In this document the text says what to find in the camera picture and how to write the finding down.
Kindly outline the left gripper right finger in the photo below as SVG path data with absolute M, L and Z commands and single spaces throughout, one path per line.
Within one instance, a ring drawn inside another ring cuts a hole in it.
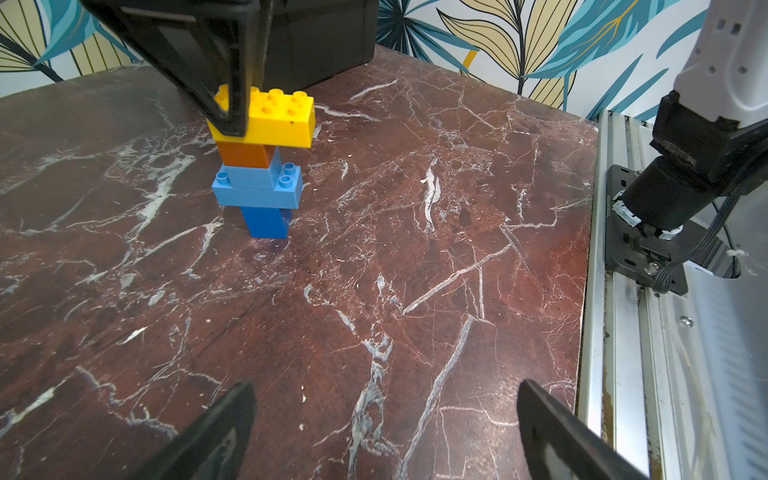
M 519 385 L 517 415 L 533 479 L 647 477 L 533 380 Z

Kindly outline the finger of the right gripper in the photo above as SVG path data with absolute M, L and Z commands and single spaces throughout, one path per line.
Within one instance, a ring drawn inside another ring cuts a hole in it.
M 174 83 L 221 134 L 243 137 L 263 81 L 271 1 L 84 1 Z

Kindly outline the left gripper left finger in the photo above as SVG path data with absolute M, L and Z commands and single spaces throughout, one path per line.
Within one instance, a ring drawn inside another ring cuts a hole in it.
M 236 479 L 256 410 L 253 386 L 236 384 L 130 477 Z

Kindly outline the yellow lego brick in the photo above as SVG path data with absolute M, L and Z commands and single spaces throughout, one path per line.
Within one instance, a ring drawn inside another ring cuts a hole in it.
M 213 138 L 219 142 L 249 143 L 282 147 L 310 148 L 315 130 L 315 102 L 306 92 L 268 92 L 252 87 L 244 137 L 222 134 L 207 121 Z

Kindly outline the orange lego brick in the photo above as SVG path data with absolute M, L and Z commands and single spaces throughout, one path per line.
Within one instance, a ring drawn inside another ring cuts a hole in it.
M 226 166 L 242 168 L 262 168 L 271 166 L 277 148 L 271 145 L 216 142 L 222 162 Z

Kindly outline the long light blue lego brick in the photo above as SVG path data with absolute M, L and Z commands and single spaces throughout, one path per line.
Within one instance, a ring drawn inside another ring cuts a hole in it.
M 212 183 L 221 206 L 296 210 L 303 190 L 301 167 L 283 163 L 280 150 L 267 168 L 222 165 Z

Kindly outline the dark blue lego brick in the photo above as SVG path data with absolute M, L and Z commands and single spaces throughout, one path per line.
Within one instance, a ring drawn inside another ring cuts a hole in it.
M 292 219 L 290 209 L 241 207 L 241 212 L 252 238 L 286 239 L 288 237 Z

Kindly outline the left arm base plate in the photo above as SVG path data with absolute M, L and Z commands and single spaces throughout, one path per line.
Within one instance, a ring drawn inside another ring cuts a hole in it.
M 613 210 L 613 204 L 637 176 L 639 172 L 619 165 L 613 165 L 607 170 L 605 262 L 609 270 L 629 277 L 638 284 L 651 287 L 656 274 L 663 267 L 694 249 L 706 233 L 707 227 L 689 220 L 683 225 L 682 232 L 672 240 L 662 240 L 653 233 L 643 233 L 641 229 L 630 226 Z M 727 255 L 728 249 L 727 239 L 724 241 L 718 236 L 710 250 L 691 261 L 703 268 L 704 273 L 732 278 L 734 261 Z M 671 275 L 670 291 L 678 295 L 688 292 L 682 265 Z

